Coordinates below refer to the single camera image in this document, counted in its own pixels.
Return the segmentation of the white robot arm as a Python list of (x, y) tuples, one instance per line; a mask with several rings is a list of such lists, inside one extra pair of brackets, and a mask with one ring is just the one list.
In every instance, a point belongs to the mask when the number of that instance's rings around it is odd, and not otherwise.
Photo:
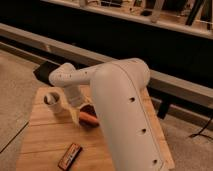
[(150, 80), (138, 58), (114, 60), (83, 69), (65, 63), (48, 76), (68, 89), (71, 103), (80, 101), (78, 86), (90, 86), (91, 99), (116, 171), (168, 171), (141, 100)]

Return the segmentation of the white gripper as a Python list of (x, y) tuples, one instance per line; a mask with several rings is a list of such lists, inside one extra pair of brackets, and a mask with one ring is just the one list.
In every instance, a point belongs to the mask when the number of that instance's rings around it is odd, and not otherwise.
[(68, 103), (72, 106), (69, 108), (72, 121), (76, 125), (78, 125), (80, 111), (78, 108), (73, 108), (73, 107), (78, 107), (78, 106), (81, 106), (82, 104), (83, 106), (92, 105), (92, 100), (89, 97), (84, 97), (80, 88), (75, 85), (64, 87), (63, 91), (67, 98)]

